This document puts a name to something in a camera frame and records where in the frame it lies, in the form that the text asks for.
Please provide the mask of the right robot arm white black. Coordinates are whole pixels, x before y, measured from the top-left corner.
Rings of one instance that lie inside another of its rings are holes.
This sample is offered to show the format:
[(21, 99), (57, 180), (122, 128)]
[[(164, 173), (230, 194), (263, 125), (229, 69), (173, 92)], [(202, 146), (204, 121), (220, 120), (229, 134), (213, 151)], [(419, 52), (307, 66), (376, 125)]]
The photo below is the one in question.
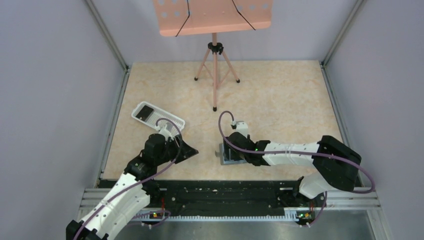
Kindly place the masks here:
[(223, 139), (225, 155), (260, 166), (304, 166), (315, 172), (303, 175), (294, 187), (295, 194), (313, 199), (331, 189), (352, 192), (356, 185), (361, 156), (330, 135), (304, 144), (254, 142), (249, 135), (233, 132)]

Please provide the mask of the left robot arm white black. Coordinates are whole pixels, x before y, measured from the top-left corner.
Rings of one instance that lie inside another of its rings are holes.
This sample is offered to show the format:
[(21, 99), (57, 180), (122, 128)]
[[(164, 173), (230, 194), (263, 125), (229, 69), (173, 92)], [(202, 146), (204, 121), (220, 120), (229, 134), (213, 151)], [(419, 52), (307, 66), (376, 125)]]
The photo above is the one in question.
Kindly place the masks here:
[(199, 152), (181, 135), (151, 134), (139, 155), (125, 167), (117, 182), (99, 203), (80, 220), (66, 227), (67, 240), (113, 240), (132, 218), (160, 195), (154, 181), (158, 166), (178, 164)]

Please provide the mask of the grey card holder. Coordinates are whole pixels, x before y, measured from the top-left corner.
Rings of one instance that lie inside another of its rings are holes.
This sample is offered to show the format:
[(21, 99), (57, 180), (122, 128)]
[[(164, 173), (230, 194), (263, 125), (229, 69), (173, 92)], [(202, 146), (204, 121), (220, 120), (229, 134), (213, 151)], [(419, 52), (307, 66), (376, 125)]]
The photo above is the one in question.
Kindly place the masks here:
[(219, 158), (220, 164), (225, 165), (238, 165), (246, 164), (247, 161), (242, 158), (234, 150), (230, 149), (226, 144), (220, 143), (218, 145), (218, 151), (215, 151), (215, 156)]

